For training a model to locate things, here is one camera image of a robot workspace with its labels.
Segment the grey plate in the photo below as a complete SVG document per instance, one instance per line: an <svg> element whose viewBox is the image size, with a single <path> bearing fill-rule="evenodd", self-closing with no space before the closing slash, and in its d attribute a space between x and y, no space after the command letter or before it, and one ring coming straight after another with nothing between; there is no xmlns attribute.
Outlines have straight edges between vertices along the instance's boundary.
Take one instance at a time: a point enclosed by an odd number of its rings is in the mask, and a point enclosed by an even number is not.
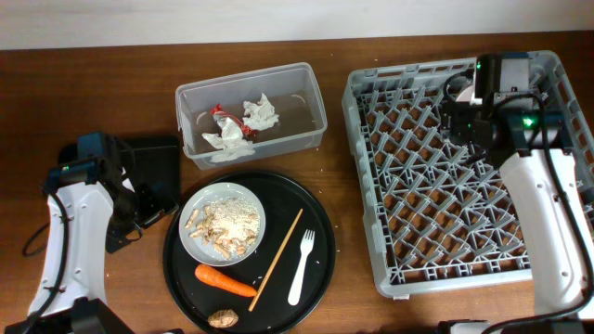
<svg viewBox="0 0 594 334"><path fill-rule="evenodd" d="M199 206L204 205L208 201L226 198L245 198L256 205L259 213L264 217L262 221L262 232L255 241L255 245L248 251L247 255L241 258L234 258L232 260L225 260L219 253L217 253L213 246L203 246L199 241L191 240L183 229L184 224L189 218L190 212ZM258 197L250 191L247 187L235 183L216 183L204 187L195 193L184 205L179 215L179 237L185 250L191 257L200 263L205 263L210 266L230 266L247 259L254 253L262 241L265 234L265 210L262 202Z"/></svg>

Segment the rice and peanut shells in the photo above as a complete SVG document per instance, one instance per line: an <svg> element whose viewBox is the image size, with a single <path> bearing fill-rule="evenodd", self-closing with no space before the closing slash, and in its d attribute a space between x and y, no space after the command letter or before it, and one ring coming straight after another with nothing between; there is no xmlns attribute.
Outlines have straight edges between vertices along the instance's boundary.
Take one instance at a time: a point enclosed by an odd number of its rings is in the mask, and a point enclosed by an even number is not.
<svg viewBox="0 0 594 334"><path fill-rule="evenodd" d="M246 256L255 245L263 218L245 198L216 199L193 209L183 229L191 240L213 246L225 260L232 260Z"/></svg>

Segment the white tissue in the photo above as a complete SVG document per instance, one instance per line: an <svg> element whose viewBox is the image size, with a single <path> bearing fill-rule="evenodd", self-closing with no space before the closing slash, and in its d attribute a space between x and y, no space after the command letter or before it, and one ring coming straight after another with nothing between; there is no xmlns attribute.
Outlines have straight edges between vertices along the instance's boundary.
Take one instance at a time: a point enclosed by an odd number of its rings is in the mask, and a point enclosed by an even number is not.
<svg viewBox="0 0 594 334"><path fill-rule="evenodd" d="M244 138L240 127L230 118L217 122L221 129L220 134L202 133L201 136L217 152L212 156L211 162L235 161L241 157L251 156L255 153L252 141Z"/></svg>
<svg viewBox="0 0 594 334"><path fill-rule="evenodd" d="M256 103L244 101L243 108L243 123L252 130L263 131L278 123L279 115L264 93Z"/></svg>

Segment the red snack wrapper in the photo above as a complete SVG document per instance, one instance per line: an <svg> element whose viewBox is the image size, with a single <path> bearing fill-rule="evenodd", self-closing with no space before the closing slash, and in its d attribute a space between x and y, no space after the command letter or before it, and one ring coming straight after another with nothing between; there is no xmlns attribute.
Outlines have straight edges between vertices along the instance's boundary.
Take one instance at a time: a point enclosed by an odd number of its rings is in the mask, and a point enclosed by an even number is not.
<svg viewBox="0 0 594 334"><path fill-rule="evenodd" d="M216 121L220 121L223 119L230 119L232 122L234 122L239 127L239 129L241 130L241 132L243 133L244 136L250 137L250 136L255 136L258 134L257 130L252 129L251 127L246 125L243 121L238 119L236 116L224 111L220 104L217 104L214 108L212 108L210 110L210 114L213 116L213 118Z"/></svg>

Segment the pink bowl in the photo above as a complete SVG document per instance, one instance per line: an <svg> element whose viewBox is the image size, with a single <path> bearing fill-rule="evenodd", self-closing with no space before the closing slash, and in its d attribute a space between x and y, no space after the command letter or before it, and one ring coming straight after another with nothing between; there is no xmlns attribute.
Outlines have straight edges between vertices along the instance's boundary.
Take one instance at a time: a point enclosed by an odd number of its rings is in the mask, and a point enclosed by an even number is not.
<svg viewBox="0 0 594 334"><path fill-rule="evenodd" d="M475 94L475 84L464 88L455 98L458 103L469 103L470 105L482 105L483 99Z"/></svg>

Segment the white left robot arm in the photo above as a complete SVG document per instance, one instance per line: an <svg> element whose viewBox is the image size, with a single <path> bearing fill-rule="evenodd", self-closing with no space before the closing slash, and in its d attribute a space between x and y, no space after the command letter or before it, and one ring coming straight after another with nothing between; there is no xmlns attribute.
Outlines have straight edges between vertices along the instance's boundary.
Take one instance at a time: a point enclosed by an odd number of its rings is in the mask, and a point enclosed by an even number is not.
<svg viewBox="0 0 594 334"><path fill-rule="evenodd" d="M27 317L7 333L129 333L107 305L105 256L141 231L138 206L148 191L135 160L89 157L48 172L50 221L41 282Z"/></svg>

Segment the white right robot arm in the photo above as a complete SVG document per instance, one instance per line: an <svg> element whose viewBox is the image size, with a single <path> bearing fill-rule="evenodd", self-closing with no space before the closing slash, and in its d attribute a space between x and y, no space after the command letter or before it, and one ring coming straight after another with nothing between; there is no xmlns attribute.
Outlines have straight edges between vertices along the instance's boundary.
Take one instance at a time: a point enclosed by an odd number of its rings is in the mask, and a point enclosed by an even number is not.
<svg viewBox="0 0 594 334"><path fill-rule="evenodd" d="M486 148L510 193L531 263L534 315L486 332L589 333L593 240L564 114L523 95L496 105L445 102L440 116L455 142Z"/></svg>

